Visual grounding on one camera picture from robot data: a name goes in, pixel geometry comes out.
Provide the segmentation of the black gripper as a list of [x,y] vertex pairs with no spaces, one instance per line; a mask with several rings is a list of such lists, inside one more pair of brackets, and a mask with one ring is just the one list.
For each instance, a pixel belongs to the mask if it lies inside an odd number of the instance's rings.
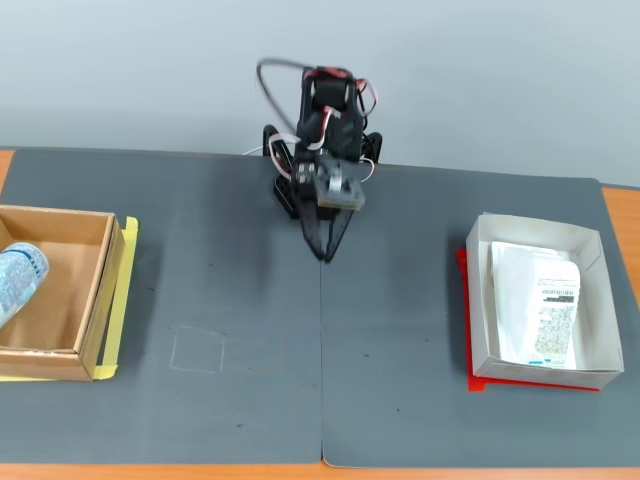
[[329,237],[326,251],[321,240],[319,214],[328,209],[317,201],[315,179],[328,159],[324,154],[296,153],[291,167],[291,196],[296,213],[300,216],[303,237],[317,260],[330,263],[346,233],[354,210],[335,209],[329,222]]

